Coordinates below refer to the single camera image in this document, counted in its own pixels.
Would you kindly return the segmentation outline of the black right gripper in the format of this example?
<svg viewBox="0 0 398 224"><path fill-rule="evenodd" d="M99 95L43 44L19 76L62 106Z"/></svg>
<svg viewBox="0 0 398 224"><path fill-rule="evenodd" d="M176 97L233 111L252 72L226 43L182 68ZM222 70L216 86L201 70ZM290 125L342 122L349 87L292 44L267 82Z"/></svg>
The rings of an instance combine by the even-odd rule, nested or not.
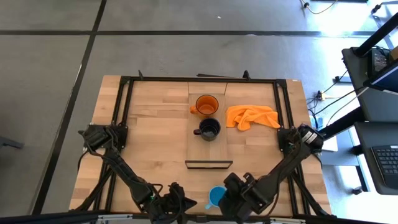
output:
<svg viewBox="0 0 398 224"><path fill-rule="evenodd" d="M253 191L257 180L250 173L245 173L243 177L245 182L232 172L224 180L225 198L219 201L218 206L226 218L248 218L252 212L258 213L260 209Z"/></svg>

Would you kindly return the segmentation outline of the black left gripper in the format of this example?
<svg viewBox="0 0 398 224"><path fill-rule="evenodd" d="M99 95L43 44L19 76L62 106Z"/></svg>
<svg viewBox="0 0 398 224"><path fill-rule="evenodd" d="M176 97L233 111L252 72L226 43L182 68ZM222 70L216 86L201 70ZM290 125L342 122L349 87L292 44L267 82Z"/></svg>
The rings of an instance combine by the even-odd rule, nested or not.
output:
<svg viewBox="0 0 398 224"><path fill-rule="evenodd" d="M197 201L184 197L181 186L172 182L169 185L169 193L164 196L156 195L151 202L151 217L153 220L176 220L181 213L193 208Z"/></svg>

